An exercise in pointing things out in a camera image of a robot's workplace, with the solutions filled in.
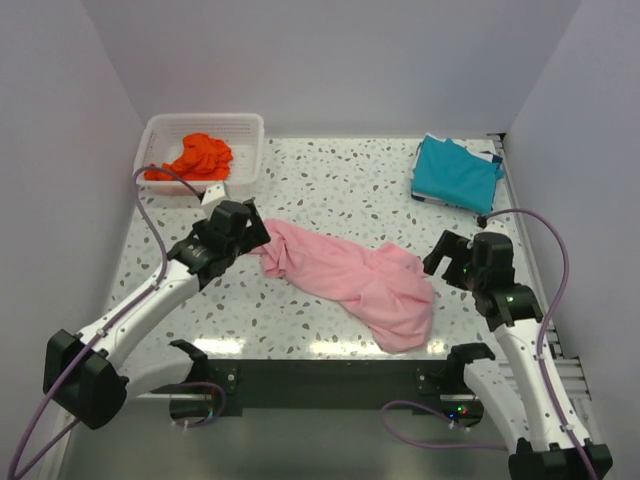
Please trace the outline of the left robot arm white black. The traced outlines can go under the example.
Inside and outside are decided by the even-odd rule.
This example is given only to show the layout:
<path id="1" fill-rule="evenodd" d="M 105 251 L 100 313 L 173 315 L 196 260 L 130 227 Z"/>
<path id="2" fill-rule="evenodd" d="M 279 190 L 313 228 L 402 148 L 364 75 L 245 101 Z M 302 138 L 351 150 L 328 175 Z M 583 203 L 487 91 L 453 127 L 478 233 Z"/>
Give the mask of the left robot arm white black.
<path id="1" fill-rule="evenodd" d="M 236 259 L 269 243 L 253 200 L 224 200 L 162 256 L 159 268 L 125 301 L 76 334 L 60 330 L 47 343 L 43 390 L 91 429 L 109 423 L 124 404 L 177 385 L 196 392 L 209 380 L 207 355 L 184 340 L 180 357 L 138 370 L 123 365 L 173 310 L 221 277 Z"/>

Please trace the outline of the pink t shirt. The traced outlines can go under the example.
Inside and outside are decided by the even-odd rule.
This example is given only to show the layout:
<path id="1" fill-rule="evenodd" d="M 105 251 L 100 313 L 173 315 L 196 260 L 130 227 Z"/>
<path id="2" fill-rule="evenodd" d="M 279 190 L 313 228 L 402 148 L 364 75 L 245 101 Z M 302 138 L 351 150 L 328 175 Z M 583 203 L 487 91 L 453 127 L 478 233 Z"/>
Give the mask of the pink t shirt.
<path id="1" fill-rule="evenodd" d="M 255 248 L 264 274 L 338 303 L 366 325 L 379 348 L 403 353 L 430 335 L 435 291 L 422 261 L 394 243 L 377 249 L 311 232 L 279 219 L 264 221 L 271 241 Z"/>

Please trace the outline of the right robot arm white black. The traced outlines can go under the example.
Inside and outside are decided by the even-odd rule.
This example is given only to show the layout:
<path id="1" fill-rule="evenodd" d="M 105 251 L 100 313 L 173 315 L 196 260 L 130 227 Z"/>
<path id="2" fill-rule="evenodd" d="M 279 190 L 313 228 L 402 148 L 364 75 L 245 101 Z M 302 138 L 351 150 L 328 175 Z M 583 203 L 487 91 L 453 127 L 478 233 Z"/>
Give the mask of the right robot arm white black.
<path id="1" fill-rule="evenodd" d="M 442 278 L 470 292 L 507 360 L 507 382 L 491 349 L 482 343 L 451 349 L 445 379 L 459 393 L 479 398 L 509 453 L 514 479 L 602 479 L 613 459 L 580 420 L 562 384 L 543 315 L 533 290 L 515 279 L 513 243 L 495 222 L 467 239 L 444 231 L 424 261 L 425 273 L 450 261 Z"/>

